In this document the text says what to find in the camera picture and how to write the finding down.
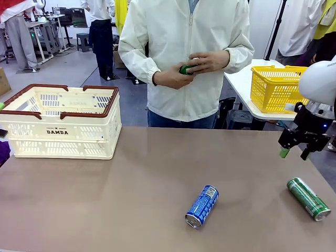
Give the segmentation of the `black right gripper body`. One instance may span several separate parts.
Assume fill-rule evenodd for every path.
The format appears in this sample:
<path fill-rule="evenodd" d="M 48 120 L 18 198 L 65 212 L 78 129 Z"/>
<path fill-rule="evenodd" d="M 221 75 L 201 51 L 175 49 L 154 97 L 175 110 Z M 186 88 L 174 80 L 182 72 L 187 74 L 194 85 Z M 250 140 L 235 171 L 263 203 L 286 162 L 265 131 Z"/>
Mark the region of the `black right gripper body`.
<path fill-rule="evenodd" d="M 313 113 L 308 106 L 297 102 L 294 108 L 297 113 L 294 123 L 297 125 L 292 130 L 297 130 L 298 143 L 303 143 L 308 136 L 328 136 L 326 134 L 331 125 L 331 119 L 319 113 Z"/>

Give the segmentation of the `person's left hand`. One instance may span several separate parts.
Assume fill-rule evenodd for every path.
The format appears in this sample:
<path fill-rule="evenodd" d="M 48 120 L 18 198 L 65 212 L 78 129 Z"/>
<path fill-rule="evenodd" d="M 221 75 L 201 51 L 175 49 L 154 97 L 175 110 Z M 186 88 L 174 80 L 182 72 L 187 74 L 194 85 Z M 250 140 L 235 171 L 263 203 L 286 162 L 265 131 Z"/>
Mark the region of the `person's left hand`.
<path fill-rule="evenodd" d="M 199 52 L 191 54 L 189 59 L 186 65 L 191 68 L 188 68 L 187 72 L 197 75 L 216 72 L 227 67 L 230 54 L 226 50 Z"/>

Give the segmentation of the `person's right hand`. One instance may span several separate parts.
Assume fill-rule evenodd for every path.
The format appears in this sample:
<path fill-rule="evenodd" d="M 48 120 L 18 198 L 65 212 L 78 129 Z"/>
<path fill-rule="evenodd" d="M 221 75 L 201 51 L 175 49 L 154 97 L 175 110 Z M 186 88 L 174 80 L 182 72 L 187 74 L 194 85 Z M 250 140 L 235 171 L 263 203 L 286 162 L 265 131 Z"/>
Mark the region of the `person's right hand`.
<path fill-rule="evenodd" d="M 180 68 L 183 63 L 174 65 L 168 70 L 156 72 L 152 77 L 152 82 L 155 86 L 163 86 L 171 89 L 181 89 L 190 84 L 195 75 L 183 75 L 180 73 Z"/>

